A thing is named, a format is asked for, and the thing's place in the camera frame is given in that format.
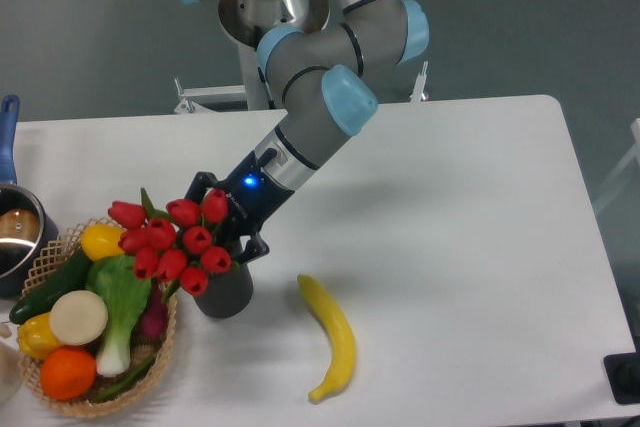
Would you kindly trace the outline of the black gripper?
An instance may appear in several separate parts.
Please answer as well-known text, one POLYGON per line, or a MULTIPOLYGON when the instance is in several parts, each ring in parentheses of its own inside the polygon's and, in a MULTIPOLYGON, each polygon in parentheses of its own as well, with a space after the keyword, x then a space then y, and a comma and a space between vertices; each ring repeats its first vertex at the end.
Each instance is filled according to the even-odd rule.
POLYGON ((250 152, 222 180, 211 172, 197 172, 184 196, 186 200, 201 203, 213 188, 226 193, 230 220, 225 222, 221 233, 226 240, 235 240, 231 244, 231 258, 240 265, 270 253, 269 245, 257 232, 294 194, 267 175, 265 168, 275 158, 275 150, 266 150, 259 156, 250 152), (243 236, 249 236, 245 243, 239 239, 243 236))

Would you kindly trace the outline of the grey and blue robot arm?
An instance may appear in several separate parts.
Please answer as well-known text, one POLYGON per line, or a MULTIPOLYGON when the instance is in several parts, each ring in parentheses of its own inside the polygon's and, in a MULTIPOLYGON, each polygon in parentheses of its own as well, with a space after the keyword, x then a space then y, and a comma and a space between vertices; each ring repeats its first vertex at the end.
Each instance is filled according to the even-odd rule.
MULTIPOLYGON (((181 0, 196 3, 201 0, 181 0)), ((421 55, 429 24, 412 0, 340 0, 344 16, 327 23, 326 0, 220 0, 227 35, 249 55, 247 100, 284 108, 285 117, 228 175, 198 174, 187 193, 227 193, 231 217, 220 239, 247 263, 267 254, 265 221, 376 113, 364 76, 421 55)))

